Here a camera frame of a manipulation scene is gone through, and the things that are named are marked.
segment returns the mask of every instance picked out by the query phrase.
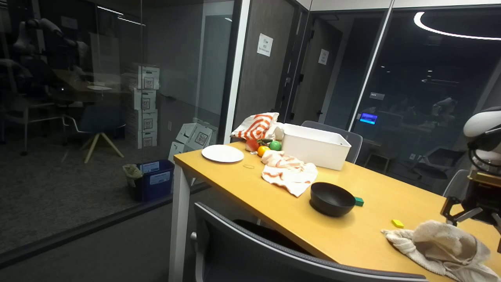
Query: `glass wall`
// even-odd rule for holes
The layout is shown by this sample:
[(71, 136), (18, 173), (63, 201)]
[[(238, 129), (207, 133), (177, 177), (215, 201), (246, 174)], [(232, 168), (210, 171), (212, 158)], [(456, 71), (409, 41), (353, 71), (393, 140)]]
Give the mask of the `glass wall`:
[(386, 13), (317, 14), (343, 35), (320, 121), (365, 138), (359, 165), (442, 193), (470, 166), (466, 121), (500, 102), (501, 8), (395, 8), (376, 50)]
[(166, 201), (173, 155), (224, 130), (235, 24), (228, 0), (2, 2), (0, 254)]

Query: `wooden tabletop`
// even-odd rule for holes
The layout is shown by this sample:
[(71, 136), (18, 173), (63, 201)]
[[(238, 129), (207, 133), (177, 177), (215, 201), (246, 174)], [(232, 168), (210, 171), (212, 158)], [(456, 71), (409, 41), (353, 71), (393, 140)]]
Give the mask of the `wooden tabletop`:
[[(353, 163), (345, 163), (342, 171), (320, 168), (318, 182), (340, 185), (365, 201), (364, 207), (354, 207), (343, 218), (329, 218), (311, 207), (311, 190), (295, 198), (287, 190), (267, 183), (262, 179), (264, 165), (251, 152), (245, 152), (245, 160), (234, 165), (209, 162), (201, 151), (179, 154), (176, 163), (259, 213), (270, 226), (318, 257), (351, 267), (420, 273), (429, 281), (448, 281), (414, 263), (381, 234), (383, 229), (395, 229), (392, 220), (401, 220), (406, 229), (415, 229), (428, 220), (445, 223), (440, 216), (445, 202), (442, 196)], [(459, 227), (491, 248), (487, 265), (500, 274), (500, 234), (495, 227), (473, 220), (461, 223)]]

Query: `black bowl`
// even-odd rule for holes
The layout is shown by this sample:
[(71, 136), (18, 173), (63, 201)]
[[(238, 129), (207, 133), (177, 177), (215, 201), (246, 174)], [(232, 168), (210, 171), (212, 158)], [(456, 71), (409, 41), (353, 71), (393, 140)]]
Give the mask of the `black bowl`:
[(315, 182), (311, 205), (325, 215), (343, 216), (356, 205), (356, 198), (337, 185)]

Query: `table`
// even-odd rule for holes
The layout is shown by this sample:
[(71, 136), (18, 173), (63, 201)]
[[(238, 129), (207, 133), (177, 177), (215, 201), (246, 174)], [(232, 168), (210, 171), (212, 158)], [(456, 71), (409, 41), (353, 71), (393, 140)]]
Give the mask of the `table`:
[[(295, 198), (262, 180), (262, 169), (259, 157), (251, 152), (245, 152), (245, 160), (235, 165), (209, 162), (201, 151), (176, 155), (171, 282), (182, 281), (184, 273), (190, 205), (187, 176), (195, 176), (226, 193), (318, 257), (351, 267), (419, 273), (429, 281), (448, 281), (400, 254), (381, 234), (383, 229), (395, 229), (390, 223), (393, 218), (401, 220), (408, 229), (415, 229), (428, 220), (445, 223), (440, 216), (445, 202), (442, 196), (353, 163), (345, 163), (342, 171), (320, 168), (318, 182), (337, 183), (365, 201), (364, 207), (354, 207), (343, 218), (329, 218), (311, 207), (311, 190)], [(487, 265), (501, 273), (501, 254), (495, 251), (498, 232), (478, 221), (466, 221), (459, 227), (476, 235), (492, 249)]]

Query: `blue box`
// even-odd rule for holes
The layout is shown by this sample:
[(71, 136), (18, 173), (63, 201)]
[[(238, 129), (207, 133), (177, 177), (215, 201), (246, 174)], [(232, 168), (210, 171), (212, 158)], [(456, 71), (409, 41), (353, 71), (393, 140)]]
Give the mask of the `blue box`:
[(138, 179), (137, 187), (140, 188), (140, 201), (152, 202), (173, 196), (173, 177), (174, 163), (170, 160), (157, 160), (149, 163), (140, 163), (138, 168), (143, 171), (143, 177)]

